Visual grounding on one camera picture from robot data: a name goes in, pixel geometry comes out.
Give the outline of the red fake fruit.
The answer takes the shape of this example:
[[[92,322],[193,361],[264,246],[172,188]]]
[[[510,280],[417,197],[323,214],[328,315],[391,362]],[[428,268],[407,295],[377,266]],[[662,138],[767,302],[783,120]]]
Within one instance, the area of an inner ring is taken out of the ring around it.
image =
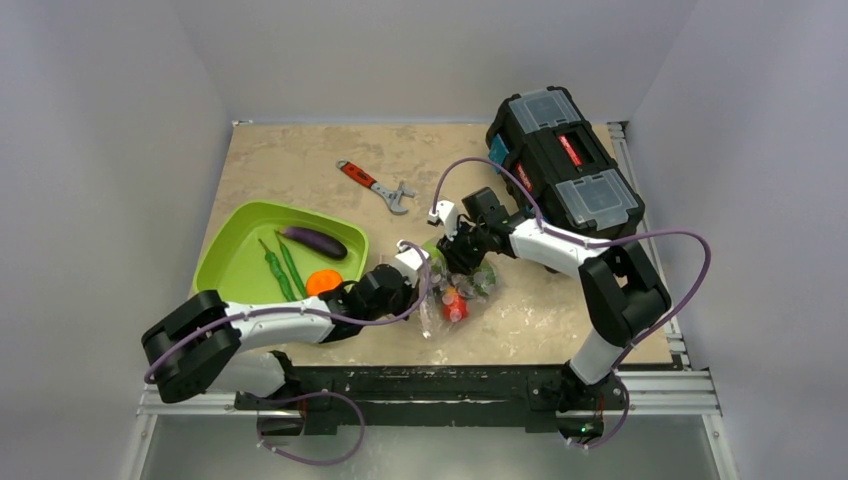
[[[455,290],[446,291],[441,298],[442,315],[450,323],[459,323],[469,315],[466,300]]]

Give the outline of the green fake chili pepper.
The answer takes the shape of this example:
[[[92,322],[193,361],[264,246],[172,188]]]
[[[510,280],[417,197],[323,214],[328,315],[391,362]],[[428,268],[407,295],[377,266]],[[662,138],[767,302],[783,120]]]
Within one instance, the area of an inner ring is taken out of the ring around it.
[[[275,233],[275,238],[276,238],[278,245],[279,245],[279,248],[281,250],[281,253],[282,253],[282,256],[283,256],[283,261],[284,261],[284,263],[285,263],[285,265],[288,269],[289,276],[291,277],[291,280],[294,282],[294,285],[297,289],[297,292],[300,294],[300,296],[302,298],[306,298],[307,297],[306,287],[305,287],[304,281],[303,281],[303,279],[302,279],[302,277],[301,277],[301,275],[300,275],[300,273],[297,269],[297,265],[294,261],[294,258],[292,256],[290,249],[283,242],[283,237],[282,237],[282,234],[280,232]]]

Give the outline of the orange fake tangerine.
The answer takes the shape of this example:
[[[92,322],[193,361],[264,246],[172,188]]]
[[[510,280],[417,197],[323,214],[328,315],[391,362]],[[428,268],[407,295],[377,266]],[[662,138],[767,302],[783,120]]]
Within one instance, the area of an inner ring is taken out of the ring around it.
[[[315,271],[306,280],[305,291],[308,296],[317,296],[332,291],[343,283],[342,275],[334,269]]]

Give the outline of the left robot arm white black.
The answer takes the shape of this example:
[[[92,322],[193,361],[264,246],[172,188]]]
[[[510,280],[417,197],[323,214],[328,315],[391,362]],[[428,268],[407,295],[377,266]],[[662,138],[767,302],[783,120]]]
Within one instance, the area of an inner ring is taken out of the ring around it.
[[[274,354],[257,374],[246,371],[249,351],[289,343],[329,344],[363,329],[408,317],[419,295],[421,270],[380,264],[358,281],[304,300],[265,305],[226,302],[204,290],[182,303],[141,337],[149,362],[144,375],[161,400],[174,404],[218,383],[284,409],[297,399],[298,382]]]

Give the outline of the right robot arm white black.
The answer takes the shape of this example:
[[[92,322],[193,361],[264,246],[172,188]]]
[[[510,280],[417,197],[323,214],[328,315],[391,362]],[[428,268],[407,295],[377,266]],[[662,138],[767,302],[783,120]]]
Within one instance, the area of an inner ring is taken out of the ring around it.
[[[466,211],[446,200],[427,220],[440,225],[437,243],[450,272],[469,275],[489,253],[539,264],[579,281],[592,329],[567,362],[564,399],[584,407],[596,399],[600,382],[637,335],[654,326],[671,307],[670,295],[637,241],[597,247],[591,238],[539,221],[527,211],[510,213],[484,187],[463,200]]]

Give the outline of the purple fake eggplant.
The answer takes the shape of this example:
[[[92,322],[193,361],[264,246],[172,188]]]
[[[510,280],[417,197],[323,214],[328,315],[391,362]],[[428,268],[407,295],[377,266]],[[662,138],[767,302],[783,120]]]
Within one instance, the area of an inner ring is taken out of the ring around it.
[[[335,237],[306,227],[284,227],[280,234],[321,255],[333,260],[343,260],[348,255],[347,247]]]

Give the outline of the clear zip top bag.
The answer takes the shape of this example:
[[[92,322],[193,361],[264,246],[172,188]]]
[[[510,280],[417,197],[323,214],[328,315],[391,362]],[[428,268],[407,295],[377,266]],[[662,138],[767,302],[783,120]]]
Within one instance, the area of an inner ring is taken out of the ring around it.
[[[498,274],[487,259],[470,275],[454,274],[446,264],[430,262],[430,285],[418,310],[423,337],[430,340],[444,337],[471,319],[481,317],[499,283]],[[469,315],[459,323],[450,323],[442,315],[441,298],[448,290],[457,291],[467,302]]]

